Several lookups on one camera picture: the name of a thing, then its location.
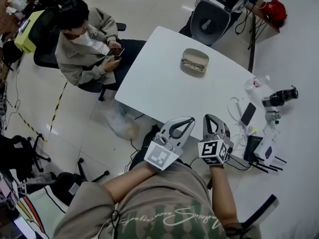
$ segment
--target smartphone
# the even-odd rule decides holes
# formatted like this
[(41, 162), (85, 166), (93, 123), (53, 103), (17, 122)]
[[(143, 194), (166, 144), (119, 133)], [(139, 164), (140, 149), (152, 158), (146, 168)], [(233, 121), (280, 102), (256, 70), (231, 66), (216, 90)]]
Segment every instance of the smartphone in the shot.
[(110, 49), (110, 51), (108, 52), (108, 54), (106, 54), (107, 57), (109, 56), (114, 56), (115, 58), (119, 58), (123, 51), (125, 49), (124, 48), (113, 48), (113, 49)]
[(244, 125), (248, 125), (253, 115), (255, 114), (255, 111), (256, 111), (256, 107), (252, 103), (249, 103), (247, 109), (245, 110), (243, 116), (240, 119), (241, 122)]

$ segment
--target yellow black tape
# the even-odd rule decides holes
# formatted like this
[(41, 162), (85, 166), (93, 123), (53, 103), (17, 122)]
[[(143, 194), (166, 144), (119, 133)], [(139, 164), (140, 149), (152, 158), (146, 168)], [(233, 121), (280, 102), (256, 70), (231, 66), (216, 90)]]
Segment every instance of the yellow black tape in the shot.
[[(53, 123), (54, 123), (54, 120), (55, 120), (55, 117), (56, 117), (56, 112), (57, 112), (57, 110), (58, 110), (58, 108), (59, 108), (60, 101), (61, 101), (61, 98), (62, 98), (62, 96), (63, 96), (64, 90), (65, 90), (67, 84), (68, 84), (68, 81), (65, 83), (64, 88), (63, 88), (63, 90), (62, 90), (62, 93), (61, 93), (61, 95), (60, 95), (60, 97), (59, 97), (58, 104), (57, 104), (56, 107), (55, 107), (54, 115), (53, 115), (53, 118), (52, 118), (52, 121), (51, 121), (50, 132), (52, 131)], [(13, 108), (13, 105), (9, 102), (9, 100), (7, 99), (6, 101), (7, 101), (8, 104)], [(30, 126), (30, 124), (29, 124), (28, 122), (26, 122), (26, 120), (22, 117), (21, 113), (18, 113), (18, 114), (19, 114), (19, 116), (21, 117), (21, 119), (23, 120), (23, 122), (24, 122), (33, 132), (35, 132), (36, 135), (38, 135), (44, 142), (48, 142), (48, 140), (44, 139), (44, 137), (43, 137), (42, 134), (40, 134), (40, 133), (39, 133), (38, 131), (36, 131), (32, 126)]]

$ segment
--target red bag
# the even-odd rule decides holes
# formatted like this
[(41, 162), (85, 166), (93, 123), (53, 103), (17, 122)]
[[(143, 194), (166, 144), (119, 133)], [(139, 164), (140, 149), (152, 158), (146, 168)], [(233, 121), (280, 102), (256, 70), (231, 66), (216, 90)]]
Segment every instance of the red bag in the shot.
[(276, 27), (281, 27), (287, 18), (285, 6), (278, 0), (271, 0), (262, 4), (264, 16)]

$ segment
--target eyeglasses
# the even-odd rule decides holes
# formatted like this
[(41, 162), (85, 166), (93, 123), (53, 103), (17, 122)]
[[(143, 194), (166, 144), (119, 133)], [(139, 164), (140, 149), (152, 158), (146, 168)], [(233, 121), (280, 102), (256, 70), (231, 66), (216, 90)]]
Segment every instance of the eyeglasses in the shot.
[(204, 66), (203, 66), (203, 65), (194, 64), (194, 63), (190, 62), (190, 61), (187, 60), (187, 59), (182, 59), (181, 63), (182, 63), (183, 65), (185, 65), (185, 66), (193, 66), (193, 67), (195, 67), (195, 69), (196, 69), (197, 71), (201, 71), (201, 72), (204, 71)]

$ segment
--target water bottle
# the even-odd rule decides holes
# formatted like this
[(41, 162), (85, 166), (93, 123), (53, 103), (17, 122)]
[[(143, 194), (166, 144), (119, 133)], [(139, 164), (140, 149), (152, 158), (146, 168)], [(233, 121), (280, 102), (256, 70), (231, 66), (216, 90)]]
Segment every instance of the water bottle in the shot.
[(251, 91), (254, 88), (259, 88), (263, 85), (266, 85), (269, 81), (269, 75), (266, 75), (265, 77), (254, 77), (253, 79), (250, 79), (245, 83), (245, 90)]

